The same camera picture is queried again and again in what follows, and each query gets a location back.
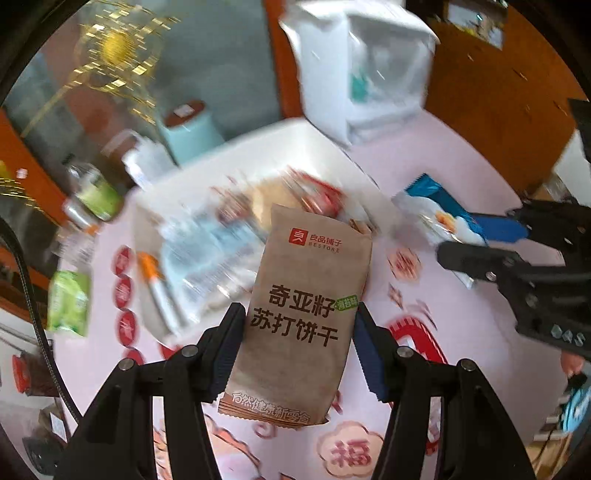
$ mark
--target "snack wrapper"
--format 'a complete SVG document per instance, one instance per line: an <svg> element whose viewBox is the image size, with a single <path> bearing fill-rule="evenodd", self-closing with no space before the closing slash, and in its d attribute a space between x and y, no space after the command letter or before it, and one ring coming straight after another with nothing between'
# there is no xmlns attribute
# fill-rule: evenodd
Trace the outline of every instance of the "snack wrapper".
<svg viewBox="0 0 591 480"><path fill-rule="evenodd" d="M282 427L326 422L371 249L371 236L338 220L272 208L272 229L221 413Z"/></svg>

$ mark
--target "brown lid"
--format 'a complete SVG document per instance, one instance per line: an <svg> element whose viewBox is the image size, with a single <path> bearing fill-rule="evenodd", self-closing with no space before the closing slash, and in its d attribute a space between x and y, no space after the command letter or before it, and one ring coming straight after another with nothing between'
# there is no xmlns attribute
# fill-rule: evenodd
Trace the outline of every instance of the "brown lid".
<svg viewBox="0 0 591 480"><path fill-rule="evenodd" d="M175 110L164 119L164 126L167 128L173 128L183 125L204 110L205 102L201 100L191 100L190 102L175 108Z"/></svg>

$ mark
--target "table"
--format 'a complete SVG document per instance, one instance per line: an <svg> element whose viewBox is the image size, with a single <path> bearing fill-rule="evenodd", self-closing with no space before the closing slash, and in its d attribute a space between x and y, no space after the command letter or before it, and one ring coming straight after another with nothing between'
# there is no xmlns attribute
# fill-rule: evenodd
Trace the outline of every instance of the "table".
<svg viewBox="0 0 591 480"><path fill-rule="evenodd" d="M352 148L349 156L389 196L426 172L471 211L504 213L520 205L488 162L427 112L397 132ZM130 355L152 362L166 354L139 319L134 322L133 315L125 313L120 321L122 312L114 299L120 279L113 262L120 247L131 242L130 211L124 209L98 238L88 337L55 335L57 364L82 412L121 358ZM560 263L559 254L542 245L521 241L516 250L529 261ZM391 267L390 261L396 265L400 256L415 265L414 271ZM129 264L123 258L118 267L131 285L126 308L138 312L133 288L140 276L134 256ZM518 336L511 309L496 287L478 284L466 289L436 263L433 248L411 229L403 229L396 239L381 236L375 241L364 300L376 323L389 327L400 343L450 364L464 357L474 359L524 442L532 439L556 406L566 384L559 351ZM432 401L431 410L425 479L433 477L436 464L437 400ZM329 411L330 421L324 425L286 430L223 416L210 405L204 405L203 411L224 480L329 480L371 475L391 410L365 388L352 346ZM155 400L154 432L158 473L167 480L170 472L159 399Z"/></svg>

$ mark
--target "cardboard box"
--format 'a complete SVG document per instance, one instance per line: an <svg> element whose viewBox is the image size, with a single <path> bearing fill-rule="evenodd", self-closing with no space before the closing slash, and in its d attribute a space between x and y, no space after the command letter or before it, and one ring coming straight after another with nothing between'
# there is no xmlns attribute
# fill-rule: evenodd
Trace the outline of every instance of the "cardboard box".
<svg viewBox="0 0 591 480"><path fill-rule="evenodd" d="M131 198L136 252L160 254L162 238L158 224L179 216L183 210L200 209L212 198L213 186L230 186L228 177L246 178L255 183L276 176L286 167L303 170L355 196L371 215L382 233L401 223L399 210L375 183L334 143L303 118L288 119L236 138L200 157L187 168L175 172ZM199 324L182 332L180 338L167 330L145 282L137 284L140 315L148 331L159 342L174 347L197 342L203 331L222 320L224 310L210 313ZM242 302L248 306L248 299Z"/></svg>

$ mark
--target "brand logo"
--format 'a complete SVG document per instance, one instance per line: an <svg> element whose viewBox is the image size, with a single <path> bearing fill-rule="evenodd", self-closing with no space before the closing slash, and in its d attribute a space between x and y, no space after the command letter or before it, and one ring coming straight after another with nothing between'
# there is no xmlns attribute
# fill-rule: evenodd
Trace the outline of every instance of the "brand logo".
<svg viewBox="0 0 591 480"><path fill-rule="evenodd" d="M290 233L290 243L294 245L304 246L308 238L308 230L301 228L292 228Z"/></svg>

